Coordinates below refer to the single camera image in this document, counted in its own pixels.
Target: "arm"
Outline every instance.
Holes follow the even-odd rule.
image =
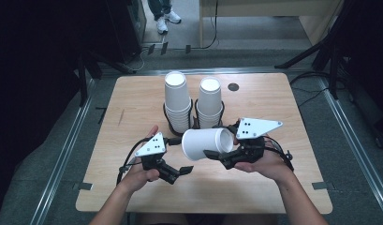
[[[157,131],[158,126],[154,126],[147,137],[154,136]],[[132,166],[90,224],[120,224],[133,193],[144,187],[148,180],[154,181],[158,177],[157,170],[145,171],[140,164]]]
[[[266,150],[264,157],[257,162],[239,162],[235,168],[248,173],[258,172],[274,180],[291,224],[328,224],[311,202],[296,175],[276,153]]]

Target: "stack of paper cups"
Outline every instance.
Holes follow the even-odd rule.
[[[200,82],[196,111],[200,128],[212,128],[219,124],[223,105],[220,81],[215,77],[206,77]]]
[[[228,153],[232,147],[232,134],[226,128],[189,129],[182,138],[183,152],[193,161],[206,158],[204,150]]]
[[[165,112],[174,131],[184,133],[194,125],[190,113],[191,97],[188,93],[185,75],[172,71],[165,77]]]

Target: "wrist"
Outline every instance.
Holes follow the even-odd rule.
[[[130,190],[130,188],[128,188],[126,185],[124,184],[119,184],[116,188],[115,188],[116,192],[118,192],[118,194],[122,197],[122,198],[129,198],[132,197],[133,193],[135,193],[135,191],[132,191]]]
[[[276,185],[283,186],[288,185],[294,179],[297,179],[296,175],[293,173],[291,169],[285,167],[276,177],[274,177],[273,181],[275,181]]]

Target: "shoe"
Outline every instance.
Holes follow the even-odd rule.
[[[182,21],[182,18],[180,18],[174,11],[164,14],[164,18],[172,23],[180,23]]]
[[[164,17],[160,17],[156,21],[156,28],[158,29],[158,33],[160,35],[163,35],[166,32],[168,32],[168,27],[166,26],[166,22],[165,22],[165,18]]]

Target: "wooden table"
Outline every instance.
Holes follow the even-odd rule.
[[[270,136],[291,152],[295,173],[308,196],[320,213],[329,214],[332,206],[327,190],[314,190],[312,186],[323,180],[287,76],[282,73],[214,76],[221,81],[226,105],[224,125],[235,123],[239,117],[282,121],[284,125],[270,132]],[[194,101],[203,77],[206,75],[186,76]],[[239,90],[228,90],[230,83],[237,83]],[[154,124],[159,125],[164,137],[174,137],[162,111],[164,84],[164,75],[118,79],[83,180],[93,184],[93,188],[80,191],[78,210],[100,209],[115,187],[118,168],[129,150]],[[285,213],[274,181],[257,172],[227,171],[219,161],[206,158],[190,161],[180,145],[168,146],[163,159],[177,170],[192,165],[194,170],[180,176],[174,185],[161,179],[148,183],[133,195],[128,212]]]
[[[199,44],[203,47],[203,18],[215,16],[216,0],[199,0]],[[324,38],[343,0],[220,0],[217,17],[297,16],[311,44]]]

